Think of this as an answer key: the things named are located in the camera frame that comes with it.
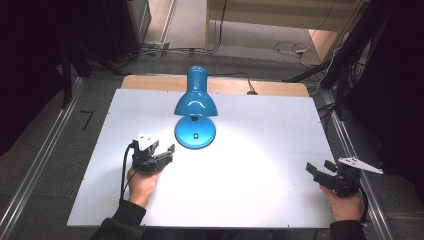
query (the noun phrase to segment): wooden panel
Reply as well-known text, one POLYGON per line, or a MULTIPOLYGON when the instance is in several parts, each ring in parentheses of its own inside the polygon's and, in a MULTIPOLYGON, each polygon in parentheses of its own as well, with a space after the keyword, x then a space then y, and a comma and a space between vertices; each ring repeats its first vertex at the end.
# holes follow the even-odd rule
MULTIPOLYGON (((339 31, 362 0, 231 0, 225 21, 339 31), (329 10, 331 14, 325 19, 329 10)), ((224 0, 209 0, 209 19, 220 20, 224 0)))
MULTIPOLYGON (((250 81, 255 91, 260 95, 309 97, 306 86, 302 83, 282 83, 250 81)), ((145 89, 185 92, 186 76, 171 75, 130 75, 124 78, 121 88, 145 89)), ((247 80, 234 78, 208 78, 209 93, 246 94, 250 91, 247 80)))
POLYGON ((325 31, 322 28, 319 30, 309 30, 321 62, 331 59, 333 51, 340 46, 345 34, 353 30, 367 6, 364 4, 364 1, 357 0, 352 5, 349 13, 343 19, 340 19, 340 28, 338 31, 325 31))
POLYGON ((165 41, 175 2, 176 0, 149 0, 152 21, 144 40, 146 43, 163 43, 165 41))

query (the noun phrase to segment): wires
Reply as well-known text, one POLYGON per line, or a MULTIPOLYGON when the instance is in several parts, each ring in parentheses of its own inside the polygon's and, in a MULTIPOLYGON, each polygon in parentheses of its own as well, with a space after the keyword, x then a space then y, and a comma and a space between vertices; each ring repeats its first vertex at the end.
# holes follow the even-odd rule
POLYGON ((361 216, 361 224, 366 225, 366 223, 368 222, 367 213, 369 208, 367 193, 365 192, 365 189, 362 187, 361 183, 354 176, 352 176, 352 174, 350 174, 349 172, 345 172, 345 173, 346 173, 346 176, 348 176, 351 180, 353 180, 359 186, 359 189, 361 190, 362 199, 364 200, 364 211, 362 212, 362 216, 361 216))
POLYGON ((135 174, 137 173, 138 170, 140 169, 135 169, 134 173, 131 175, 131 177, 128 178, 127 184, 125 184, 124 187, 124 182, 125 182, 125 174, 127 172, 126 167, 127 167, 127 157, 128 157, 128 151, 130 150, 130 148, 136 148, 138 147, 138 142, 133 140, 127 147, 127 149, 125 150, 125 154, 124 154, 124 160, 123 160, 123 166, 122 166, 122 178, 121 178, 121 194, 120 194, 120 200, 124 200, 124 194, 125 194, 125 190, 128 187, 129 182, 131 181, 131 179, 135 176, 135 174))
POLYGON ((336 106, 336 103, 333 102, 333 103, 327 104, 327 105, 322 106, 322 107, 317 109, 317 111, 320 112, 321 110, 327 108, 327 112, 323 116, 320 117, 320 120, 324 119, 324 126, 323 127, 324 127, 325 136, 327 136, 328 124, 330 123, 331 114, 333 114, 335 106, 336 106))
POLYGON ((331 11, 333 10, 333 8, 334 8, 334 4, 336 3, 336 0, 333 0, 333 3, 331 4, 331 7, 330 7, 330 9, 328 10, 328 12, 327 12, 327 15, 325 15, 325 18, 324 18, 324 21, 317 27, 317 28, 315 28, 315 30, 314 30, 314 32, 312 33, 312 35, 311 35, 311 38, 309 39, 309 42, 308 42, 308 46, 309 46, 309 44, 311 43, 311 41, 312 41, 312 38, 314 37, 314 35, 315 35, 315 32, 317 31, 317 30, 319 30, 324 24, 325 24, 325 22, 327 22, 327 19, 328 19, 328 16, 330 16, 330 13, 331 13, 331 11))
POLYGON ((342 48, 342 47, 338 47, 338 48, 334 49, 333 54, 332 54, 332 58, 331 58, 330 65, 328 65, 328 68, 327 68, 327 70, 325 71, 324 76, 323 76, 323 77, 321 78, 321 80, 318 82, 318 84, 317 84, 317 89, 315 90, 315 92, 310 93, 310 94, 309 94, 309 96, 314 95, 314 94, 316 94, 316 93, 318 92, 318 89, 319 89, 319 87, 320 87, 320 85, 321 85, 322 80, 323 80, 323 79, 327 76, 327 73, 328 73, 328 71, 330 70, 331 65, 333 64, 333 61, 334 61, 334 57, 335 57, 336 52, 337 52, 338 50, 340 50, 341 48, 342 48))
MULTIPOLYGON (((140 53, 135 54, 133 56, 129 56, 127 58, 122 58, 121 60, 129 59, 129 61, 124 63, 121 66, 118 66, 117 68, 123 68, 123 67, 127 66, 138 56, 151 55, 151 54, 154 54, 154 53, 162 53, 162 52, 189 53, 189 54, 192 54, 192 53, 195 53, 195 54, 214 54, 214 53, 216 53, 219 50, 219 48, 222 44, 222 29, 223 29, 223 25, 224 25, 224 17, 225 17, 225 11, 226 11, 226 8, 227 8, 227 1, 228 0, 225 0, 224 7, 223 7, 222 13, 221 13, 218 43, 212 49, 207 49, 205 51, 205 49, 203 49, 203 48, 167 48, 167 49, 160 49, 160 48, 153 47, 153 48, 149 48, 148 50, 141 51, 140 53)), ((95 67, 95 68, 97 70, 107 70, 106 68, 105 69, 98 68, 98 67, 95 67)))
POLYGON ((290 56, 293 57, 294 60, 296 60, 298 63, 302 64, 303 66, 307 67, 307 68, 312 68, 313 66, 304 64, 302 61, 300 61, 300 58, 303 56, 303 53, 309 49, 309 45, 305 44, 305 43, 301 43, 301 42, 290 42, 290 41, 283 41, 283 42, 277 42, 274 47, 272 47, 272 49, 274 50, 274 52, 278 53, 278 54, 283 54, 279 48, 277 48, 277 46, 279 46, 282 43, 290 43, 289 45, 289 54, 290 56), (296 57, 293 52, 292 52, 292 47, 293 46, 298 46, 298 45, 304 45, 306 46, 304 49, 298 49, 295 51, 296 54, 298 54, 299 56, 296 57))
POLYGON ((315 229, 313 240, 317 240, 319 229, 315 229))
POLYGON ((208 76, 233 76, 233 75, 244 75, 247 78, 247 83, 249 84, 250 92, 254 95, 258 95, 252 83, 250 82, 249 76, 247 76, 247 74, 244 72, 208 74, 208 76))

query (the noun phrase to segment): lamp base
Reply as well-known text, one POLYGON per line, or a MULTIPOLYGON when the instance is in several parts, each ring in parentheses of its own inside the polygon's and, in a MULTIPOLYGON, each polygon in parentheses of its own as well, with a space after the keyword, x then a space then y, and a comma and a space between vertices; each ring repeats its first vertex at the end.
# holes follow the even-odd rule
POLYGON ((215 139, 216 128, 208 117, 182 117, 175 126, 175 138, 184 147, 204 148, 215 139))

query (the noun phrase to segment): white board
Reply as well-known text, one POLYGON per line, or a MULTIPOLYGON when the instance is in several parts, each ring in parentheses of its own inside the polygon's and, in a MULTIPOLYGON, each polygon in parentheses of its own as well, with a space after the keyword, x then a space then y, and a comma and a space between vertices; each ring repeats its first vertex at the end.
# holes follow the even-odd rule
MULTIPOLYGON (((325 196, 306 170, 325 171, 332 154, 311 98, 212 94, 214 142, 177 143, 173 115, 182 92, 116 91, 75 200, 68 226, 99 226, 119 201, 122 161, 137 133, 176 144, 159 175, 142 224, 202 228, 328 228, 325 196)), ((127 169, 131 165, 128 154, 127 169)))

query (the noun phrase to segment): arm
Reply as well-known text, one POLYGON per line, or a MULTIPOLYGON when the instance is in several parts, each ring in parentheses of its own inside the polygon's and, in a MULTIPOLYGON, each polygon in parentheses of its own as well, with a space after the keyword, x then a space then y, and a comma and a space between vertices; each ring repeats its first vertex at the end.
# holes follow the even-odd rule
POLYGON ((161 171, 154 174, 136 173, 130 168, 127 173, 130 197, 121 200, 112 218, 106 218, 90 240, 139 239, 142 235, 141 221, 146 214, 145 207, 156 185, 156 178, 161 171))
POLYGON ((330 225, 333 240, 365 240, 362 231, 361 209, 362 199, 358 194, 339 198, 330 189, 320 186, 328 198, 328 207, 333 213, 336 222, 330 225))

